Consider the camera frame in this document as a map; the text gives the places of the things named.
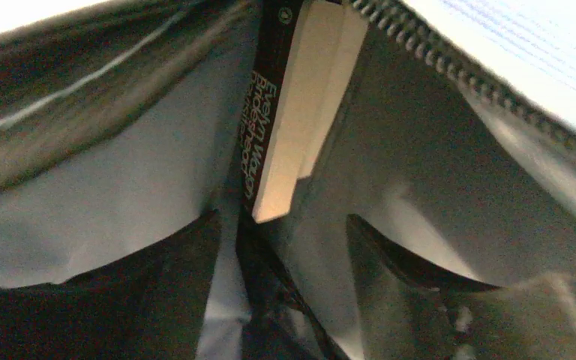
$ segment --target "black zipper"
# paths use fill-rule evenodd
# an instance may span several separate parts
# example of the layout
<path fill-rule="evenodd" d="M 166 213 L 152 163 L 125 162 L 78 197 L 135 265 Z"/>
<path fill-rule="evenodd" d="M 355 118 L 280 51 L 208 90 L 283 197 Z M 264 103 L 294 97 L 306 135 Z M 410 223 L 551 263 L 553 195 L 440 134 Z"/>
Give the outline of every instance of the black zipper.
<path fill-rule="evenodd" d="M 398 0 L 350 0 L 352 8 L 439 74 L 483 103 L 511 113 L 576 163 L 576 134 L 512 91 Z"/>

